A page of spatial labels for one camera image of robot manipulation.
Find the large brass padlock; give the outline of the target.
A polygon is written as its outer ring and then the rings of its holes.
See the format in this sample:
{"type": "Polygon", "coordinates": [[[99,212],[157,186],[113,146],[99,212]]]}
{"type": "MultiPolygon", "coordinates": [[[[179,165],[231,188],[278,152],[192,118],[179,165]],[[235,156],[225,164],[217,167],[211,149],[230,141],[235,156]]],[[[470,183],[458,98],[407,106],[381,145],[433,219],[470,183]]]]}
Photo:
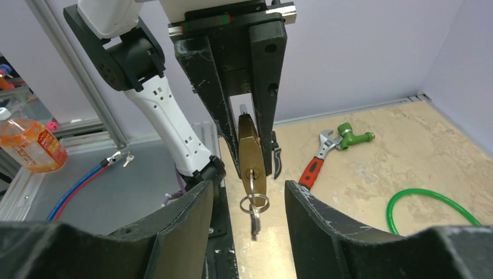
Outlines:
{"type": "Polygon", "coordinates": [[[260,208],[266,205],[266,200],[260,196],[266,195],[267,190],[265,162],[254,121],[244,104],[240,105],[238,140],[240,175],[245,193],[260,208]]]}

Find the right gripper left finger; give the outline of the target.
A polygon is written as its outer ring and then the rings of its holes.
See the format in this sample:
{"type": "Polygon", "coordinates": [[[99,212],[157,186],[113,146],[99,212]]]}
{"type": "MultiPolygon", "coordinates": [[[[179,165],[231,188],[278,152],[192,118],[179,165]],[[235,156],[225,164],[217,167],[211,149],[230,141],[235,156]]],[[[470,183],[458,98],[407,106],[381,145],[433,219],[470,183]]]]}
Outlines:
{"type": "Polygon", "coordinates": [[[111,233],[117,252],[108,278],[199,278],[212,207],[213,185],[203,181],[178,201],[111,233]]]}

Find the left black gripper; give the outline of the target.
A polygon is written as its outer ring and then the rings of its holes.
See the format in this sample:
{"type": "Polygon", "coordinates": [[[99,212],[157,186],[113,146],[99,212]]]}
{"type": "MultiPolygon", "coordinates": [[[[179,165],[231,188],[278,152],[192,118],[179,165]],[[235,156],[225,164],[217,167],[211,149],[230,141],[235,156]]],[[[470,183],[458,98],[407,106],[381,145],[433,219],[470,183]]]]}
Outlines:
{"type": "Polygon", "coordinates": [[[230,96],[251,94],[265,171],[272,174],[271,132],[293,2],[241,1],[186,12],[169,24],[176,59],[220,133],[235,168],[238,137],[230,96]]]}

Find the black headed key bunch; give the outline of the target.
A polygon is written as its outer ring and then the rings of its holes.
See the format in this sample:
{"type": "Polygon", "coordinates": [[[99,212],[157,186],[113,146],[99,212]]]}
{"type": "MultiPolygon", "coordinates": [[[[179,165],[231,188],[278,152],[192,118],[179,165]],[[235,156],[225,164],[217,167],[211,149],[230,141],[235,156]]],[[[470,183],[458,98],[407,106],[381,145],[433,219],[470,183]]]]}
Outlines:
{"type": "Polygon", "coordinates": [[[258,240],[258,235],[262,229],[261,227],[261,220],[260,220],[260,214],[267,211],[267,209],[270,207],[270,200],[269,198],[264,195],[264,194],[258,194],[255,189],[254,185],[255,181],[255,174],[254,170],[250,169],[249,170],[249,184],[250,184],[250,189],[251,193],[247,194],[245,197],[243,197],[240,201],[240,209],[244,212],[249,214],[250,220],[251,220],[251,240],[256,242],[258,240]],[[264,199],[266,201],[266,204],[261,207],[257,207],[256,202],[257,198],[264,199]],[[249,200],[249,209],[245,209],[243,207],[243,203],[249,200]]]}

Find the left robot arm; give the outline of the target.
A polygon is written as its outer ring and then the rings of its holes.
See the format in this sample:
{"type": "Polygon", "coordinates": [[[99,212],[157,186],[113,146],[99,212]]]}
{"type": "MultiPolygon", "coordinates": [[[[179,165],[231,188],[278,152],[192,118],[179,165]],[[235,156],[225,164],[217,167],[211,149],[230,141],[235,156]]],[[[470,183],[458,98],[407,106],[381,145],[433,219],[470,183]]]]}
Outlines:
{"type": "MultiPolygon", "coordinates": [[[[161,1],[175,57],[220,134],[239,178],[273,171],[272,136],[293,2],[161,1]]],[[[63,17],[99,75],[135,104],[189,185],[219,182],[224,165],[177,104],[165,54],[140,16],[143,1],[78,1],[63,17]]]]}

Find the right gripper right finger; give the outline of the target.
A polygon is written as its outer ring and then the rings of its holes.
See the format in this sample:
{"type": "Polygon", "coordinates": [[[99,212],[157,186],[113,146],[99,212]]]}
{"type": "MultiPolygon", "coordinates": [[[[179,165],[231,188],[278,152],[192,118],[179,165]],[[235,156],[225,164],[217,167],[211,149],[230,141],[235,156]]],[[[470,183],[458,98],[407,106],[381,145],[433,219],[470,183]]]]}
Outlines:
{"type": "Polygon", "coordinates": [[[361,223],[285,182],[285,211],[299,278],[408,278],[400,237],[361,223]]]}

